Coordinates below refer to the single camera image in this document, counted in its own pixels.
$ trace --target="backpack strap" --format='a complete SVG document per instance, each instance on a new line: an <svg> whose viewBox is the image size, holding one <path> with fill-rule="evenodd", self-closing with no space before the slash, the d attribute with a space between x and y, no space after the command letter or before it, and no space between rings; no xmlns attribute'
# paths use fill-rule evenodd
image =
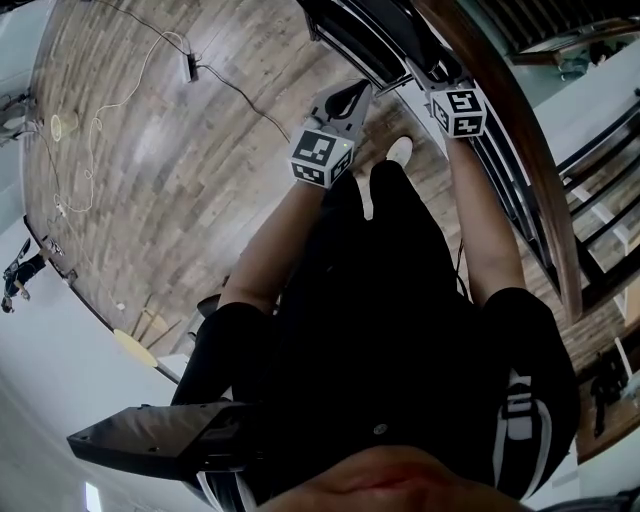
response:
<svg viewBox="0 0 640 512"><path fill-rule="evenodd" d="M493 448L493 477L496 488L499 488L505 452L517 450L518 441L534 438L534 418L540 419L540 448L535 470L523 499L531 496L540 485L551 450L552 425L547 406L533 397L531 377L521 377L512 369L505 403L498 410Z"/></svg>

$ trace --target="light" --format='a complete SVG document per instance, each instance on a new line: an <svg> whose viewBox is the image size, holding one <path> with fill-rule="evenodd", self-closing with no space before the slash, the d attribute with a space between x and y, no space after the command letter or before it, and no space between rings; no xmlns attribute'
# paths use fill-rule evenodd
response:
<svg viewBox="0 0 640 512"><path fill-rule="evenodd" d="M89 482L85 482L84 490L87 497L87 512L102 512L98 488L94 487Z"/></svg>

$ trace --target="black and white cube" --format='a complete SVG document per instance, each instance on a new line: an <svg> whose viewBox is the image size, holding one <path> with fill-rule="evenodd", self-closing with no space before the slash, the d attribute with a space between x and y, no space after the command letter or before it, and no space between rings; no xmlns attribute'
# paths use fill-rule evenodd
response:
<svg viewBox="0 0 640 512"><path fill-rule="evenodd" d="M330 188L353 162L353 146L352 140L300 128L289 145L291 171L298 180Z"/></svg>
<svg viewBox="0 0 640 512"><path fill-rule="evenodd" d="M452 139L484 133L487 107L475 89L431 93L431 113Z"/></svg>

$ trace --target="wooden floor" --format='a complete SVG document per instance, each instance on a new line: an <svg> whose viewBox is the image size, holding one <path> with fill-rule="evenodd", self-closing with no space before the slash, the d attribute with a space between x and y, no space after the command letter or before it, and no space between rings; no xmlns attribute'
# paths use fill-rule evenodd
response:
<svg viewBox="0 0 640 512"><path fill-rule="evenodd" d="M315 92L357 76L337 54L309 41L304 16L292 0L139 0L119 5L158 28L185 35L202 63L241 87L288 133L307 113ZM134 88L156 38L99 3L57 3L32 92L47 123L55 113L79 114L79 129L60 143L45 131L61 196L76 209L90 200L84 170L91 118L100 106L122 101ZM101 114L103 131L92 145L95 198L89 212L55 220L57 185L45 145L35 137L27 144L29 221L39 235L51 231L59 240L66 256L58 262L77 270L79 293L111 325L128 332L150 294L152 309L169 324L182 320L186 325L195 305L220 290L248 240L292 184L284 163L286 142L278 130L205 70L199 70L199 82L185 84L180 59L161 41L130 102ZM402 134L417 143L408 174L455 255L460 235L448 163L395 94L375 101L358 154L367 210L369 170ZM622 322L615 306L567 328L546 278L522 251L530 289L556 314L576 369L584 367L619 332ZM118 303L126 309L120 311ZM181 326L153 352L168 353L180 331Z"/></svg>

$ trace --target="lips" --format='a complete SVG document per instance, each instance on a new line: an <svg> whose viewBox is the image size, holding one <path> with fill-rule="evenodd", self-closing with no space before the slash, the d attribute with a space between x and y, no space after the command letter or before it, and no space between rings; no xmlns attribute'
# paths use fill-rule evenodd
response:
<svg viewBox="0 0 640 512"><path fill-rule="evenodd" d="M354 478L343 492L366 489L405 489L411 487L445 488L453 481L424 464L399 464L372 470Z"/></svg>

